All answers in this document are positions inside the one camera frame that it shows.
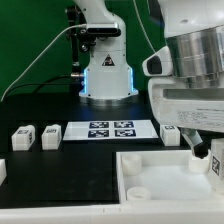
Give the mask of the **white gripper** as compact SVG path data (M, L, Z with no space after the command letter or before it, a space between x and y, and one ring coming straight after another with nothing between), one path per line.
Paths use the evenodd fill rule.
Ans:
M148 92L157 122L183 128L192 155L206 157L208 147L197 130L224 133L224 78L216 88L188 89L178 79L153 77Z

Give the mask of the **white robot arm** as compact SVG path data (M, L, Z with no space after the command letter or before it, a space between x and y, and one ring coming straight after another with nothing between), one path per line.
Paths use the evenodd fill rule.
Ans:
M105 0L73 0L84 15L78 38L90 53L82 98L123 101L135 94L126 62L126 28ZM166 45L143 63L153 115L177 126L198 158L200 130L224 132L224 0L157 0Z

